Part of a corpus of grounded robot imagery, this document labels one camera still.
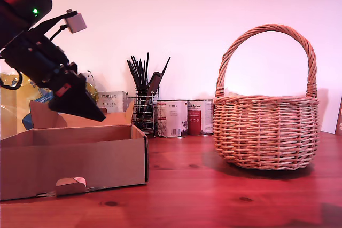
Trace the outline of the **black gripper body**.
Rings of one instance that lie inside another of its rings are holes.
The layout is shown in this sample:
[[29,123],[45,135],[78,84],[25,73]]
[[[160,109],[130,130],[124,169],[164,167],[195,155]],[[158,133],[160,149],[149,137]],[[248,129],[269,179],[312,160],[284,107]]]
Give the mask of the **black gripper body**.
[[58,97],[80,93],[77,65],[51,41],[20,42],[20,71]]

